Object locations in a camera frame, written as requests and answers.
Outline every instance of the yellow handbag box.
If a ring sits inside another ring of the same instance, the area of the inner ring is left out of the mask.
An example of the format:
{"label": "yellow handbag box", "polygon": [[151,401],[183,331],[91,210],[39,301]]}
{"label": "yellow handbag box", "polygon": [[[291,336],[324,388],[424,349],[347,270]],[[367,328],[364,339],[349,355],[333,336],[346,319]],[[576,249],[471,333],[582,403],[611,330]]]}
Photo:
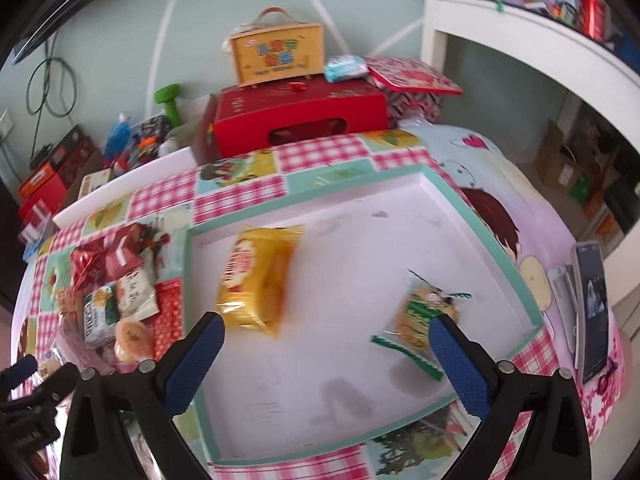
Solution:
{"label": "yellow handbag box", "polygon": [[[266,27],[260,20],[280,12],[290,25]],[[254,30],[229,37],[238,86],[322,73],[324,37],[321,23],[300,23],[281,7],[264,9],[250,25]]]}

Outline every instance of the smartphone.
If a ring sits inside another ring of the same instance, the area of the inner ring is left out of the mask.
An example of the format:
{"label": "smartphone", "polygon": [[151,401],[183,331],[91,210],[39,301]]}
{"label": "smartphone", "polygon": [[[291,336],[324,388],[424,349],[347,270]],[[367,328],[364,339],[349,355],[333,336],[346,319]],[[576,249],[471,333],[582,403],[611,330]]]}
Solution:
{"label": "smartphone", "polygon": [[609,303],[602,253],[597,242],[572,249],[576,291],[578,384],[586,384],[606,365],[609,354]]}

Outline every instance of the white shelf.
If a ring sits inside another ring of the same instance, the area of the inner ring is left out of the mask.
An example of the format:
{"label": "white shelf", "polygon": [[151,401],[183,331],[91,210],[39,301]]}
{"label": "white shelf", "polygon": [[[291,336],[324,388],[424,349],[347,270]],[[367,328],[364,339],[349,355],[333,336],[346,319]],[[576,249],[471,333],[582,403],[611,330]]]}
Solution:
{"label": "white shelf", "polygon": [[[447,35],[475,41],[558,81],[640,151],[640,76],[608,50],[560,23],[486,0],[424,0],[421,59],[444,68]],[[610,304],[640,284],[640,226],[607,257]]]}

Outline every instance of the wall outlet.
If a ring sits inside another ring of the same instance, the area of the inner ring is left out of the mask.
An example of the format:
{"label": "wall outlet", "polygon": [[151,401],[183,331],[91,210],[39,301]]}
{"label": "wall outlet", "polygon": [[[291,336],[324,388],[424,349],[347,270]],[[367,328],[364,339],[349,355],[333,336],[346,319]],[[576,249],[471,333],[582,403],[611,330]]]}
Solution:
{"label": "wall outlet", "polygon": [[2,116],[0,116],[0,140],[4,140],[4,138],[9,135],[11,128],[14,127],[14,121],[9,115],[9,110],[5,110]]}

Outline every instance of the white wall stripe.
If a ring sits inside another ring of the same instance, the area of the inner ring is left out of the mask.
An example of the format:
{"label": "white wall stripe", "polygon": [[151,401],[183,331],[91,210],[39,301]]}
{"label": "white wall stripe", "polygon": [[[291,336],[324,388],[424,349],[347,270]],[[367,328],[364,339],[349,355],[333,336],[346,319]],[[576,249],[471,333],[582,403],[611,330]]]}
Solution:
{"label": "white wall stripe", "polygon": [[155,103],[154,93],[156,92],[156,77],[158,76],[158,65],[160,64],[160,55],[164,46],[166,32],[169,29],[171,18],[174,15],[175,5],[178,0],[167,0],[164,6],[164,14],[160,20],[158,34],[156,35],[156,43],[154,44],[153,54],[151,55],[151,66],[149,67],[149,77],[146,80],[146,104],[145,119],[151,117]]}
{"label": "white wall stripe", "polygon": [[406,38],[409,34],[411,34],[414,30],[418,29],[421,25],[422,25],[422,18],[418,18],[417,20],[414,20],[413,22],[409,23],[409,25],[407,25],[406,27],[398,30],[394,35],[386,38],[385,41],[380,43],[376,48],[374,48],[371,52],[369,52],[367,56],[379,56],[390,46],[393,46],[396,43],[398,43],[398,41]]}
{"label": "white wall stripe", "polygon": [[347,42],[344,41],[344,38],[342,37],[342,34],[340,34],[338,27],[335,26],[334,19],[331,17],[329,12],[327,12],[327,10],[324,8],[324,5],[322,4],[322,2],[320,0],[309,0],[309,1],[311,1],[311,4],[316,8],[316,11],[318,12],[318,14],[320,14],[322,21],[326,25],[326,28],[329,29],[329,32],[334,37],[335,41],[338,43],[338,46],[340,47],[340,49],[345,54],[348,54],[349,52],[351,52],[349,45],[347,45]]}

